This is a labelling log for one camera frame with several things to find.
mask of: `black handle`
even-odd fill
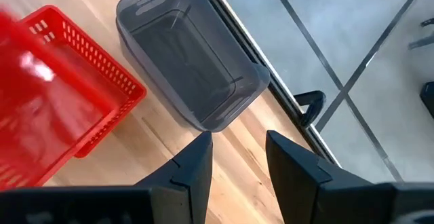
[[[300,123],[303,127],[308,127],[317,118],[326,103],[326,95],[322,91],[306,92],[294,96],[300,106],[308,105],[306,112],[301,115]]]

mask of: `gray plastic bin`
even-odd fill
[[[208,0],[121,0],[116,21],[132,65],[198,130],[221,131],[268,86]]]

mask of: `concrete floor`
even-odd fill
[[[327,109],[407,0],[288,0],[335,80],[280,0],[227,1],[291,92],[322,90]],[[369,181],[397,180],[389,160],[405,181],[434,181],[434,119],[418,97],[434,80],[434,44],[407,49],[433,32],[418,26],[434,17],[432,2],[415,0],[349,92],[386,156],[345,100],[321,131],[342,167]]]

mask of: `wooden floor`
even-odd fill
[[[58,6],[137,76],[119,48],[115,27],[118,1],[0,0],[0,4],[21,17],[43,5]],[[266,130],[277,130],[309,147],[266,90],[227,129],[213,135],[214,169],[207,223],[283,222],[267,170]],[[149,90],[148,96],[89,156],[72,159],[46,185],[132,185],[198,134],[180,125]]]

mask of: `red basket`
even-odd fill
[[[54,6],[0,26],[0,189],[42,185],[146,90]]]

